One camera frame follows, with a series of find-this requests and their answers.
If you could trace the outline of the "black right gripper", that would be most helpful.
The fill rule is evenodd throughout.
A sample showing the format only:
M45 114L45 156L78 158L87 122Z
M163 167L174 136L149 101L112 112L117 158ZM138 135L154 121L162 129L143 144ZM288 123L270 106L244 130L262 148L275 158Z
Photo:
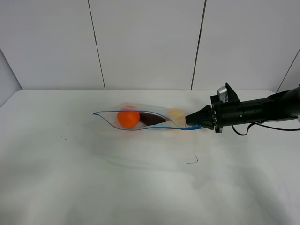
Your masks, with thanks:
M219 101L218 95L211 96L211 106L206 105L203 109L185 117L189 126L201 126L207 129L215 129L216 133L222 133L223 127L237 124L240 118L240 100L232 87L226 83L228 101Z

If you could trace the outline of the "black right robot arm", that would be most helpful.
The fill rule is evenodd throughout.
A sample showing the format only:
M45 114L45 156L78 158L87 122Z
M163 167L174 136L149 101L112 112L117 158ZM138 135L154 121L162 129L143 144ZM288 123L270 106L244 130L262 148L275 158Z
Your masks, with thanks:
M300 88L282 91L266 98L240 101L229 84L210 97L211 104L185 117L188 126L201 126L216 133L223 127L248 124L263 125L270 121L295 120L300 115Z

